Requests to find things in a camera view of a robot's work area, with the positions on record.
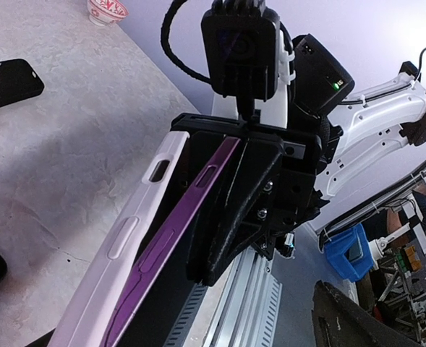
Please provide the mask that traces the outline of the purple phone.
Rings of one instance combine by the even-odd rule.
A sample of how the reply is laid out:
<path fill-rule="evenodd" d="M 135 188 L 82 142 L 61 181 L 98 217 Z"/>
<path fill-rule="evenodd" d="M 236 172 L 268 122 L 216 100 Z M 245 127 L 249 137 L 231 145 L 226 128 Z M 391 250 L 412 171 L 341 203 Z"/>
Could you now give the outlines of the purple phone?
<path fill-rule="evenodd" d="M 115 346 L 187 230 L 240 139 L 225 137 L 133 265 L 101 346 Z"/>

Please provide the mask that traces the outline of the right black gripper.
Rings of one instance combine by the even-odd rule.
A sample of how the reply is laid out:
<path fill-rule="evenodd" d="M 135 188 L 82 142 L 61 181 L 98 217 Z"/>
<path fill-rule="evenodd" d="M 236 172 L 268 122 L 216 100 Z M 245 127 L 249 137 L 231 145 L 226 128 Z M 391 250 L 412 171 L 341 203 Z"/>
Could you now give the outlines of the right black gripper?
<path fill-rule="evenodd" d="M 314 189 L 319 136 L 193 113 L 177 116 L 171 129 L 190 135 L 178 165 L 183 193 L 225 137 L 240 139 L 179 241 L 187 278 L 213 286 L 247 247 L 267 260 L 289 255 L 285 236 L 323 206 Z"/>

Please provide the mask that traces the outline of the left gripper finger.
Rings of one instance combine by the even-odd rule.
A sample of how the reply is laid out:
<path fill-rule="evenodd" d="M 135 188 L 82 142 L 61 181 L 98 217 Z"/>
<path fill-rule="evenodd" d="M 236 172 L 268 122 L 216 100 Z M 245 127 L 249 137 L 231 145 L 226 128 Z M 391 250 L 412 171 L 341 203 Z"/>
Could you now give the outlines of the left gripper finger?
<path fill-rule="evenodd" d="M 317 346 L 426 346 L 426 328 L 418 341 L 378 321 L 329 282 L 317 281 L 312 324 Z"/>

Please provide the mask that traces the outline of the pink phone case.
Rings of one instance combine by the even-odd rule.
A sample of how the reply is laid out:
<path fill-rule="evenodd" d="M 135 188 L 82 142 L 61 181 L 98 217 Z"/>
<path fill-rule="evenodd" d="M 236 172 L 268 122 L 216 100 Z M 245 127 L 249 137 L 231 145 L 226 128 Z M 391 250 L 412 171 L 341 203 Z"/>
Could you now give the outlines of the pink phone case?
<path fill-rule="evenodd" d="M 99 346 L 189 138 L 169 132 L 75 291 L 49 346 Z"/>

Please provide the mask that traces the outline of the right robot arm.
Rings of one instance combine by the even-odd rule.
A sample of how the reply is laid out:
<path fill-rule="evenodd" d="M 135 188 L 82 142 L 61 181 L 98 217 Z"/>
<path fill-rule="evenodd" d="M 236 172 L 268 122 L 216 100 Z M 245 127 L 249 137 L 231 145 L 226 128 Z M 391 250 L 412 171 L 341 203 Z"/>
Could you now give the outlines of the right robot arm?
<path fill-rule="evenodd" d="M 354 80 L 313 35 L 281 41 L 282 92 L 243 119 L 184 113 L 189 134 L 185 180 L 192 183 L 230 137 L 238 144 L 190 223 L 187 277 L 212 286 L 248 247 L 272 258 L 341 190 L 383 156 L 426 142 L 426 88 L 406 61 L 381 85 L 355 93 Z"/>

